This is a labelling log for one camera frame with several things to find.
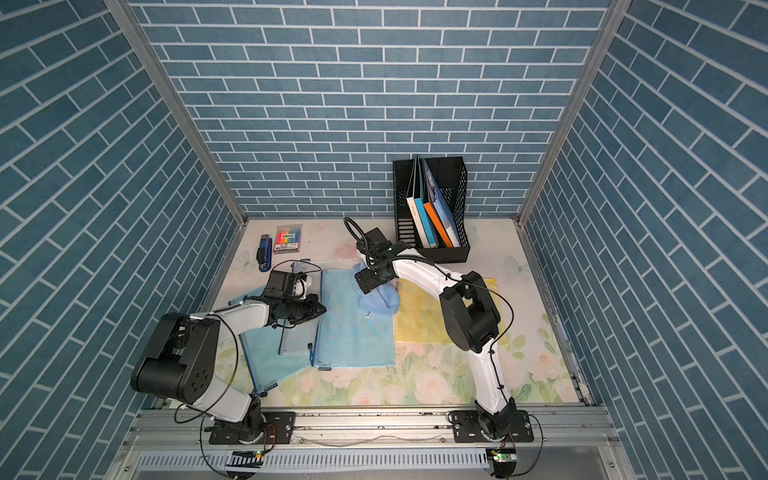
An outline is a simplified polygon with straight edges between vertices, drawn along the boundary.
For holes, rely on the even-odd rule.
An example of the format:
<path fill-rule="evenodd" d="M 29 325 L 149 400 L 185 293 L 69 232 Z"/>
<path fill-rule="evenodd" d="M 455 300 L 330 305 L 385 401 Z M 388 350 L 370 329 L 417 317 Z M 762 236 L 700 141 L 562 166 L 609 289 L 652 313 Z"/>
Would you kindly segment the blue microfiber cloth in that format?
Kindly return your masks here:
<path fill-rule="evenodd" d="M 358 263 L 352 269 L 352 285 L 359 297 L 359 306 L 366 312 L 378 315 L 393 316 L 399 310 L 399 295 L 396 285 L 392 282 L 385 283 L 371 292 L 365 294 L 358 285 L 355 275 L 364 269 L 363 263 Z"/>

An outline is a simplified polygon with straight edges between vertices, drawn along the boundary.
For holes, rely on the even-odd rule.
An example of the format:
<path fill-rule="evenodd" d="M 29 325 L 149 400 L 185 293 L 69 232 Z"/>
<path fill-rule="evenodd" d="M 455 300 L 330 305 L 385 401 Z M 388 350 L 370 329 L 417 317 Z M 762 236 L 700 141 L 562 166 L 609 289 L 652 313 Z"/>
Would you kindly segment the light blue mesh document bag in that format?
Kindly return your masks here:
<path fill-rule="evenodd" d="M 360 306 L 351 270 L 321 274 L 319 318 L 313 365 L 321 370 L 390 367 L 396 363 L 393 317 Z"/>

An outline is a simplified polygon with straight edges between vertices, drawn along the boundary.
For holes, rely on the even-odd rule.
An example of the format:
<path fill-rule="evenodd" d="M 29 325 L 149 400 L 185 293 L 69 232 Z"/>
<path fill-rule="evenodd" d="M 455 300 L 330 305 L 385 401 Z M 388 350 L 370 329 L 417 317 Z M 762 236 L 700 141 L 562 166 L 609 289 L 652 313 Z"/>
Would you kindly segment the yellow mesh document bag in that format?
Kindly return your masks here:
<path fill-rule="evenodd" d="M 451 345 L 440 302 L 412 282 L 398 283 L 399 308 L 394 316 L 397 343 Z"/>

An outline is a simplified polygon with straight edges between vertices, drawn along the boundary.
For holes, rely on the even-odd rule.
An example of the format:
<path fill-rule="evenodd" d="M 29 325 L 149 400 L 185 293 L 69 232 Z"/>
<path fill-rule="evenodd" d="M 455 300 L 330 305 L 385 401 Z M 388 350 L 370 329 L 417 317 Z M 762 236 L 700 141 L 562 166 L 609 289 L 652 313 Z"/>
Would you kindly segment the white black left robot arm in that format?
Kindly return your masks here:
<path fill-rule="evenodd" d="M 320 317 L 326 308 L 310 291 L 313 273 L 273 270 L 259 295 L 210 312 L 163 315 L 134 367 L 131 388 L 177 400 L 226 424 L 249 422 L 259 411 L 257 398 L 215 373 L 220 337 L 236 340 L 265 327 L 295 327 Z"/>

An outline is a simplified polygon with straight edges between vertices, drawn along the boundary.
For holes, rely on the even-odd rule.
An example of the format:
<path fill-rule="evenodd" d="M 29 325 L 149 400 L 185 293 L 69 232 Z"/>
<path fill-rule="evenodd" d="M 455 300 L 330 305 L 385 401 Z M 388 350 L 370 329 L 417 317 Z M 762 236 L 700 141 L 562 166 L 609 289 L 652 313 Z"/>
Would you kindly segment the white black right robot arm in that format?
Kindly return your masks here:
<path fill-rule="evenodd" d="M 475 272 L 460 275 L 445 270 L 417 255 L 378 260 L 355 273 L 365 295 L 395 279 L 405 280 L 439 301 L 449 338 L 467 356 L 478 410 L 489 417 L 513 414 L 515 402 L 503 385 L 496 359 L 501 314 L 483 278 Z"/>

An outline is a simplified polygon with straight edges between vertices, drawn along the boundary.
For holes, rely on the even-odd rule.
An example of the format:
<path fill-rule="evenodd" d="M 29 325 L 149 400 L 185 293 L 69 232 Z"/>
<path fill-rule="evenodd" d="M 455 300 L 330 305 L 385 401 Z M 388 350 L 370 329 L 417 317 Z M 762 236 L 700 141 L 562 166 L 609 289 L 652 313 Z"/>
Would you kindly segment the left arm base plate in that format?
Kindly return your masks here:
<path fill-rule="evenodd" d="M 203 429 L 203 437 L 211 445 L 287 445 L 295 426 L 296 413 L 292 411 L 260 412 L 260 416 L 247 414 L 239 423 L 215 420 Z"/>

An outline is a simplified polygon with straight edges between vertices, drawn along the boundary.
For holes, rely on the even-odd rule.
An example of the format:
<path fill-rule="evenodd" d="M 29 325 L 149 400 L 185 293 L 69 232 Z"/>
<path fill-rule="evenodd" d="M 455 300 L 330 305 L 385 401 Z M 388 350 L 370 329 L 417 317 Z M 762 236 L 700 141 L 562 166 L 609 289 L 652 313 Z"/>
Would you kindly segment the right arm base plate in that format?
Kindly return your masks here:
<path fill-rule="evenodd" d="M 489 414 L 483 409 L 454 410 L 447 419 L 456 443 L 531 443 L 534 432 L 530 416 L 524 410 L 505 409 Z"/>

